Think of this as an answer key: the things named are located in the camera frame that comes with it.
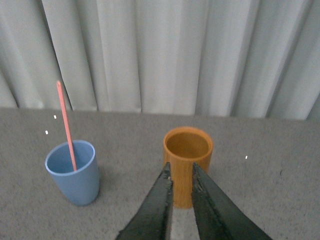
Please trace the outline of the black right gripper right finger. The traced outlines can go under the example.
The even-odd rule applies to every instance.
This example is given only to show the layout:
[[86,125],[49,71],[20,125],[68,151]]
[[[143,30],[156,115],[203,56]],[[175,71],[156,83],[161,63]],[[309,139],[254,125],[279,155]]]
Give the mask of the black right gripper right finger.
[[197,164],[192,166],[192,204],[201,240],[270,240]]

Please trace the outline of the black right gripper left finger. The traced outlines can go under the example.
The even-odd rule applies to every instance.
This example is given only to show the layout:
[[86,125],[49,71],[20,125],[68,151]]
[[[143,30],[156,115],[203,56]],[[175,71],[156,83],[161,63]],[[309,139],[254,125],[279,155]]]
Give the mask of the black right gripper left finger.
[[173,181],[167,162],[140,208],[117,235],[118,240],[169,240],[173,214]]

